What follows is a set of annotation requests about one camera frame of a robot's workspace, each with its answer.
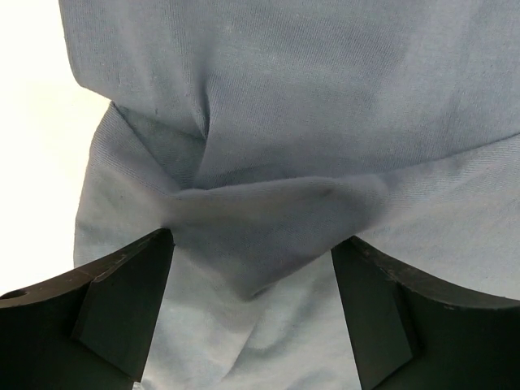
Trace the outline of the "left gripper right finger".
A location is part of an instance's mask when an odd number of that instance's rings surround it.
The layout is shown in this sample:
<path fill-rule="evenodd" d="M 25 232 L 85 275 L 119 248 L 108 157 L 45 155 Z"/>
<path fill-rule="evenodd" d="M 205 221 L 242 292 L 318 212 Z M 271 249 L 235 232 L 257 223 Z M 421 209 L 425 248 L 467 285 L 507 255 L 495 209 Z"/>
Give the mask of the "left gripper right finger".
<path fill-rule="evenodd" d="M 357 237 L 331 256 L 362 388 L 518 388 L 518 301 L 451 284 Z"/>

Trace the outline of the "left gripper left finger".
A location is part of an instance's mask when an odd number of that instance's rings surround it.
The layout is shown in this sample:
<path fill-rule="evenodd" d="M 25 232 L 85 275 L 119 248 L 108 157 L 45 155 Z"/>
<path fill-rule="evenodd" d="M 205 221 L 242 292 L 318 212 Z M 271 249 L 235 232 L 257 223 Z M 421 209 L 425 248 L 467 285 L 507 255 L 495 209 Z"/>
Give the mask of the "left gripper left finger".
<path fill-rule="evenodd" d="M 131 389 L 142 380 L 171 268 L 158 229 L 1 296 L 3 389 Z"/>

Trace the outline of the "grey-blue t shirt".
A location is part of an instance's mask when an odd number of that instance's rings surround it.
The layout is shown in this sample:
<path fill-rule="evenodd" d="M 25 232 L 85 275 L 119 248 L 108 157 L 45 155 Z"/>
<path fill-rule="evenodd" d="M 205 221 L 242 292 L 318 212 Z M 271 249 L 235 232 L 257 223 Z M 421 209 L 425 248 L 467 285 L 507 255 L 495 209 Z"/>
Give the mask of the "grey-blue t shirt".
<path fill-rule="evenodd" d="M 62 1 L 84 265 L 166 227 L 141 389 L 356 389 L 330 249 L 519 295 L 516 1 Z"/>

